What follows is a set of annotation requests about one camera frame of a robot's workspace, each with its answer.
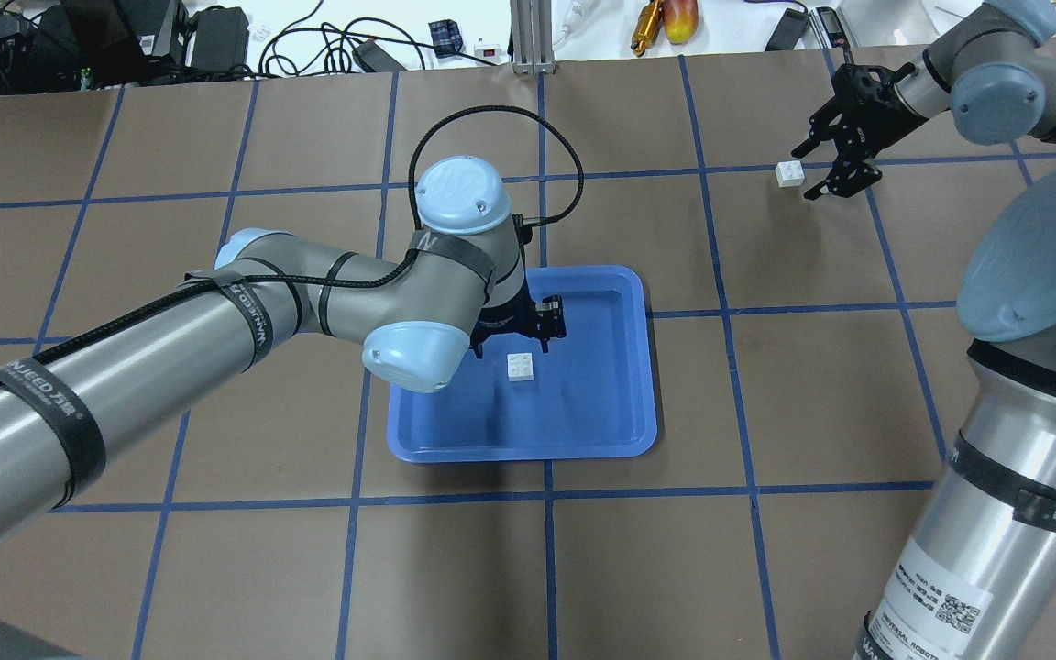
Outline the white block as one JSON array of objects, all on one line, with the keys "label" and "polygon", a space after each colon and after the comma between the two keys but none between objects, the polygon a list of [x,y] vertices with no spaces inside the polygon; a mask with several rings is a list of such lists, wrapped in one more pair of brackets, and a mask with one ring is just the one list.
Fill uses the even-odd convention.
[{"label": "white block", "polygon": [[507,379],[510,381],[534,380],[534,356],[531,352],[517,352],[506,356]]},{"label": "white block", "polygon": [[802,161],[779,161],[774,170],[776,185],[780,188],[799,188],[805,183],[805,168]]}]

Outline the blue plastic tray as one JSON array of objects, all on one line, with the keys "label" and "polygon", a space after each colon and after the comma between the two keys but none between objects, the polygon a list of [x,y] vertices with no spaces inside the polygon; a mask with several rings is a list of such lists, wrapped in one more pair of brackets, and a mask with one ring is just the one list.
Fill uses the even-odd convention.
[{"label": "blue plastic tray", "polygon": [[[648,314],[624,266],[533,268],[536,297],[561,295],[565,338],[548,354],[495,335],[435,394],[390,388],[386,446],[415,464],[636,457],[658,436]],[[533,380],[510,381],[506,356],[533,354]]]}]

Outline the black power adapter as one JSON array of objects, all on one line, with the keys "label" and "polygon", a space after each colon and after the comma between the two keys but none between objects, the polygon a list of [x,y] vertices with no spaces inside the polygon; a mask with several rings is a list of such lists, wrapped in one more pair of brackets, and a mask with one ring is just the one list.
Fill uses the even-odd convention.
[{"label": "black power adapter", "polygon": [[808,13],[795,8],[784,10],[774,32],[766,42],[765,51],[795,50],[808,29]]}]

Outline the mango fruit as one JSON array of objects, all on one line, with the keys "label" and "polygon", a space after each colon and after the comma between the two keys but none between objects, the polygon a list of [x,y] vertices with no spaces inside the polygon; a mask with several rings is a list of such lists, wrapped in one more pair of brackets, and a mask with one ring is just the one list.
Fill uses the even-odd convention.
[{"label": "mango fruit", "polygon": [[699,32],[699,1],[663,1],[663,22],[672,45],[689,43]]}]

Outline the aluminium frame post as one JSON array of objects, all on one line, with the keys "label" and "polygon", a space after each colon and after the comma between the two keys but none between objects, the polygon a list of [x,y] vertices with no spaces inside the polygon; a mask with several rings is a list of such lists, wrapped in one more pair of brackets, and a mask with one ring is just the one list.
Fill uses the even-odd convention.
[{"label": "aluminium frame post", "polygon": [[549,75],[557,71],[553,46],[553,1],[512,0],[510,60],[516,75]]}]

